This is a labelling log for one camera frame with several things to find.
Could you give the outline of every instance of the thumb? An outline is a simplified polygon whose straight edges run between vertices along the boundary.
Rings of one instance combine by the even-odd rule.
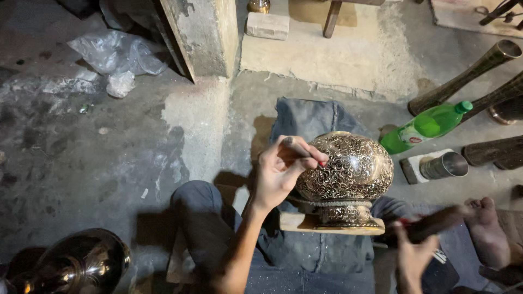
[[[439,246],[439,236],[431,235],[420,244],[423,248],[423,251],[426,253],[432,253]]]
[[[408,239],[407,231],[399,221],[395,221],[393,224],[394,231],[396,232],[397,236],[397,247],[401,248],[404,244],[410,244],[411,241]]]
[[[296,185],[298,177],[307,169],[315,169],[318,162],[310,157],[296,159],[294,163],[283,173],[281,181],[284,187],[290,187],[292,190]]]

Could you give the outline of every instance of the gray pants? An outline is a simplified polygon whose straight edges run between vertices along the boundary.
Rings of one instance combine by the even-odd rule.
[[[222,262],[242,218],[234,208],[223,203],[221,194],[214,185],[203,181],[185,183],[176,190],[173,201],[179,215],[178,223],[196,264],[199,281],[205,284]],[[372,214],[389,221],[397,217],[408,217],[408,210],[404,202],[382,197],[375,201]],[[286,237],[289,236],[288,233],[295,232],[282,232],[267,227],[269,225],[264,224],[258,247],[254,250],[246,293],[260,293],[262,290],[275,293],[374,293],[373,251],[368,236],[352,236],[355,243],[342,243],[340,246],[339,242],[346,240],[338,234],[315,233],[316,236],[311,238],[308,235],[295,235],[295,238],[289,239],[299,242],[293,245],[298,252],[290,252]],[[316,254],[321,251],[320,247],[324,247],[328,253],[329,244],[330,251],[345,252],[342,255],[333,253],[331,258],[363,258],[356,262],[336,260],[331,265],[328,254]]]

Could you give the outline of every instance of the green bottle cap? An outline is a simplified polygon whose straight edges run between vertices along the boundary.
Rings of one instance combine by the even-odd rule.
[[[461,115],[466,114],[467,112],[472,110],[472,103],[470,103],[469,101],[459,102],[458,104],[456,104],[456,106],[454,106],[454,110],[456,111],[456,113],[459,113]]]

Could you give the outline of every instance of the concrete wall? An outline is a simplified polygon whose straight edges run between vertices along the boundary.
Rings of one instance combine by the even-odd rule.
[[[194,75],[230,77],[238,46],[235,1],[163,0],[162,4],[166,14],[173,15],[178,43]]]

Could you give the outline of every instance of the dirty floor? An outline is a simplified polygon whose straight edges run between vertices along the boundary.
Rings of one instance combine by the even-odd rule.
[[[169,211],[172,193],[192,179],[242,187],[252,159],[267,143],[277,98],[337,100],[374,139],[383,125],[411,118],[406,100],[392,103],[358,91],[239,70],[231,79],[202,77],[193,85],[168,69],[159,76],[138,76],[126,98],[112,99],[105,80],[65,45],[103,27],[99,15],[80,21],[51,0],[0,5],[0,38],[10,40],[0,44],[0,151],[5,153],[0,165],[1,263],[23,248],[46,247],[83,229],[105,228],[133,254],[118,293],[171,293],[174,285],[164,281],[176,231]],[[425,72],[416,78],[418,91],[461,73],[500,39],[434,26],[428,1],[386,2],[383,9],[391,5],[399,9],[409,52]],[[245,0],[237,1],[240,37],[245,6]],[[479,98],[521,69],[523,60],[491,70],[451,101]],[[83,104],[92,106],[79,114]],[[511,188],[523,184],[523,169],[500,171],[487,165],[471,168],[464,178],[411,186],[397,164],[412,155],[521,135],[520,130],[521,123],[502,127],[481,113],[443,138],[394,155],[388,195],[438,204],[491,196],[501,208],[523,210],[523,202],[511,198]],[[235,207],[241,209],[247,192],[238,190]]]

